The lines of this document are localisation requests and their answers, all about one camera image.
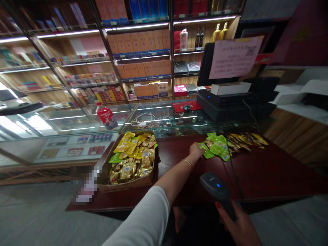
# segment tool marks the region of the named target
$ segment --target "tiled floor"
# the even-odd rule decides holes
[[[0,245],[101,245],[121,221],[65,212],[69,182],[0,187]],[[328,198],[315,196],[251,215],[263,245],[328,245]]]

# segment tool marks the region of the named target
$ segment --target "qr code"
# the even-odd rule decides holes
[[[248,47],[246,56],[252,56],[252,55],[254,55],[255,48],[256,48],[256,46]]]

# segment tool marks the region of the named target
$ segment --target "gold bracelet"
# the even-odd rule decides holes
[[[187,162],[190,165],[190,167],[191,167],[191,171],[193,170],[192,164],[189,161],[187,161],[186,159],[182,159],[181,161]]]

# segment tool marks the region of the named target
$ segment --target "red mouse pad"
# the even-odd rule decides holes
[[[190,106],[190,110],[199,110],[201,109],[200,106],[197,104],[196,101],[184,101],[184,102],[175,102],[175,103],[172,103],[172,106],[174,108],[174,110],[177,112],[177,113],[180,113],[180,112],[184,112],[184,106],[185,105],[189,105]]]

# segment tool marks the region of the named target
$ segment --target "cable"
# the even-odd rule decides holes
[[[254,117],[254,115],[252,114],[252,109],[251,109],[251,107],[244,101],[244,99],[243,99],[243,103],[249,108],[249,113],[250,113],[250,115],[252,116],[252,118],[254,119],[254,121],[255,121],[255,125],[256,125],[256,130],[257,130],[257,132],[259,133],[260,131],[259,131],[259,125],[257,124],[257,121],[256,121],[256,118]]]
[[[231,163],[233,174],[235,175],[235,178],[236,178],[236,181],[237,181],[238,191],[239,191],[239,194],[240,194],[240,197],[241,197],[242,201],[244,201],[243,192],[242,192],[242,189],[240,188],[239,179],[238,179],[238,176],[237,176],[237,174],[235,172],[235,168],[233,167],[233,164],[232,164],[232,156],[231,156],[229,145],[228,145],[228,133],[227,133],[227,126],[228,126],[228,106],[226,107],[226,109],[227,109],[227,112],[226,112],[226,117],[225,117],[226,120],[225,120],[225,128],[224,128],[225,140],[227,141],[227,148],[228,148],[228,152],[229,152],[229,156],[230,156],[230,163]]]
[[[130,122],[131,125],[132,125],[132,126],[137,126],[137,125],[139,125],[140,121],[138,121],[138,118],[141,117],[141,116],[143,116],[143,115],[145,115],[145,114],[150,115],[150,121],[155,121],[155,120],[156,120],[156,117],[155,117],[153,114],[151,114],[151,113],[143,113],[143,114],[137,116],[135,119],[133,119],[133,120]]]

